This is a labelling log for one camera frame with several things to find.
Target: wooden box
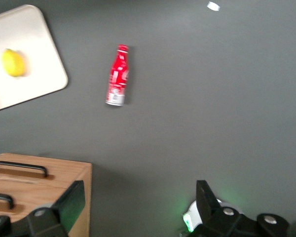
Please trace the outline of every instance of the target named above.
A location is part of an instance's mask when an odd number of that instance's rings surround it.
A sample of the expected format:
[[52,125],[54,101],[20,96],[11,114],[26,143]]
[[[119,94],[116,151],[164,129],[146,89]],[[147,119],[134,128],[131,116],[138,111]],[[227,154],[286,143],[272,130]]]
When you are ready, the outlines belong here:
[[89,237],[92,164],[10,153],[1,154],[0,161],[44,166],[48,172],[44,177],[41,170],[0,165],[0,194],[10,195],[14,201],[9,209],[8,203],[0,200],[0,215],[18,221],[38,207],[53,204],[73,181],[83,180],[85,207],[69,236]]

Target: bottle cap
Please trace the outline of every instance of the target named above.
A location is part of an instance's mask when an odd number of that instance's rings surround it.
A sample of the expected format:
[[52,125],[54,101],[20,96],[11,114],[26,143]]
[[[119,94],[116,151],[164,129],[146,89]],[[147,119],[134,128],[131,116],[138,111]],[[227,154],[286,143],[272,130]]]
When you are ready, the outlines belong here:
[[124,45],[124,44],[120,44],[118,46],[118,50],[128,52],[128,46],[127,45]]

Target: white cutting board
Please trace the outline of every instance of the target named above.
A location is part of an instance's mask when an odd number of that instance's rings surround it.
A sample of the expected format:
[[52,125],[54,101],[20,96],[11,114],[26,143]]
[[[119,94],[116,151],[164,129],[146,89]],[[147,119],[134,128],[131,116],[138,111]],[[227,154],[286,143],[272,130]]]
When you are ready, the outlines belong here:
[[[23,76],[14,78],[4,71],[1,57],[7,48],[24,56]],[[0,109],[63,89],[67,83],[42,12],[23,5],[0,14]]]

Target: green light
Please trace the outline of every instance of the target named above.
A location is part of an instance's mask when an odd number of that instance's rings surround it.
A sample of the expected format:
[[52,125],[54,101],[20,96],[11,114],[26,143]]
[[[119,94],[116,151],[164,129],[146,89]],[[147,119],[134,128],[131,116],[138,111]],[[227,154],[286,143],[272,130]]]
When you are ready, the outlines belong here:
[[192,224],[192,220],[191,220],[190,215],[187,214],[187,213],[184,214],[183,215],[183,220],[184,220],[184,222],[185,222],[185,224],[187,226],[188,231],[193,232],[194,231],[194,227],[193,227],[193,224]]

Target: gray surface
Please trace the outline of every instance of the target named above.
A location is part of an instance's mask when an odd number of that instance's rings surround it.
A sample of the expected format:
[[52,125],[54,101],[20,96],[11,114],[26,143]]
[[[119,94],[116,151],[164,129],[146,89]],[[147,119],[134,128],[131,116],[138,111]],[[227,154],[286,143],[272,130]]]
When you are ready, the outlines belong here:
[[[296,0],[0,0],[38,6],[70,83],[0,111],[0,153],[91,162],[91,236],[178,236],[197,179],[296,219]],[[105,104],[119,43],[126,104]]]

